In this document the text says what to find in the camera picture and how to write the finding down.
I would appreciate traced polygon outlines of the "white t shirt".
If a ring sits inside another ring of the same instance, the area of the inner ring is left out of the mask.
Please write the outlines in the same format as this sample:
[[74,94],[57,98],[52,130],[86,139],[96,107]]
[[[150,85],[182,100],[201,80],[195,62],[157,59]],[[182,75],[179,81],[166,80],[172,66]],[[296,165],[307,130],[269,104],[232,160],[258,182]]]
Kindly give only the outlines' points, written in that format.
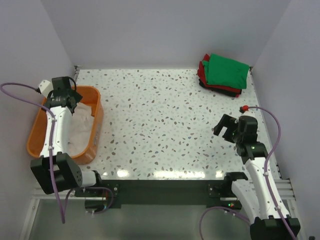
[[67,153],[71,157],[81,154],[87,148],[93,122],[92,107],[80,102],[74,110],[68,128]]

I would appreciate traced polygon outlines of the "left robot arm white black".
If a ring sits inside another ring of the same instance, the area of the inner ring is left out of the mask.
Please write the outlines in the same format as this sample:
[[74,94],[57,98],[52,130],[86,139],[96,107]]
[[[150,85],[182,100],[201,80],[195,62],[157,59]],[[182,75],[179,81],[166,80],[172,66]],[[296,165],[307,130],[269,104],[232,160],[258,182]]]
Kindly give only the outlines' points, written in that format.
[[[69,76],[43,80],[39,92],[44,95],[44,110],[39,110],[27,141],[27,150],[35,159],[30,169],[45,194],[85,188],[92,196],[99,196],[104,184],[97,171],[81,171],[80,166],[91,163],[97,155],[97,148],[103,123],[104,110],[100,92],[92,86],[77,86]],[[89,139],[84,150],[76,156],[68,151],[69,130],[80,131],[72,123],[76,107],[89,107]]]

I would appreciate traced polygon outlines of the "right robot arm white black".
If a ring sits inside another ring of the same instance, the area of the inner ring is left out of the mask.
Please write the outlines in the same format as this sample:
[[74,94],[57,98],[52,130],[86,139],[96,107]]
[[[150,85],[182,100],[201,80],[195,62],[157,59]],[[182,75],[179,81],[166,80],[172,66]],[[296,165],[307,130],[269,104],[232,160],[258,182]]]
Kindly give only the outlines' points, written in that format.
[[273,178],[266,146],[258,141],[258,121],[250,112],[234,118],[224,114],[214,127],[214,135],[226,128],[223,139],[234,143],[249,173],[230,172],[223,192],[236,196],[247,214],[253,240],[295,240],[301,229],[299,220],[287,210]]

